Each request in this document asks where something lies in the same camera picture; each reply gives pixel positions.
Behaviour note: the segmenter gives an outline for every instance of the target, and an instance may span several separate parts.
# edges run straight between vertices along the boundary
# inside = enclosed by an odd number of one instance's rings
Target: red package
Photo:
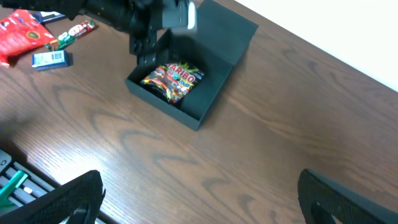
[[[18,9],[0,21],[0,63],[8,68],[8,56],[42,47],[54,37],[26,10]]]

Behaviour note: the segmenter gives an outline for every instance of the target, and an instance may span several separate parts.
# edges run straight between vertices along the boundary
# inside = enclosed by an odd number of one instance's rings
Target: wood grain surface
[[[29,164],[60,184],[99,170],[101,211],[118,223],[304,223],[304,168],[398,210],[398,93],[217,2],[259,28],[197,132],[128,92],[128,36],[103,24],[67,48],[69,68],[35,72],[32,53],[2,68],[0,114],[29,120],[12,137]]]

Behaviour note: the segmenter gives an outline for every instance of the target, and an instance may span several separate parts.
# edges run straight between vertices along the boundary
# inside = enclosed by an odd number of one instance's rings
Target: open box
[[[197,29],[193,35],[173,35],[168,30],[158,41],[161,49],[167,49],[163,53],[169,60],[184,59],[205,73],[203,80],[177,105],[170,105],[139,86],[165,61],[138,57],[138,66],[126,79],[132,94],[194,130],[204,122],[257,25],[212,0],[205,0],[197,10]]]

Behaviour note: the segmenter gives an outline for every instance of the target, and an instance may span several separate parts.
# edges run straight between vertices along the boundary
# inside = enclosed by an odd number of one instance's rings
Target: box flap
[[[222,5],[205,0],[197,10],[196,41],[236,65],[258,25]]]

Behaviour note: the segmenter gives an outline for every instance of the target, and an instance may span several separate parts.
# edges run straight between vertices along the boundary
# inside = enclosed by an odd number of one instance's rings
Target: green and red snack wrapper
[[[65,47],[68,47],[78,39],[89,34],[97,27],[97,24],[93,20],[84,21],[72,27],[69,31],[59,35],[57,39],[49,42],[45,46],[49,51],[63,50]]]
[[[157,67],[140,86],[175,105],[202,80],[204,73],[188,62],[171,62]]]
[[[26,10],[18,9],[0,21],[0,64],[8,68],[8,57],[42,47],[54,37]]]

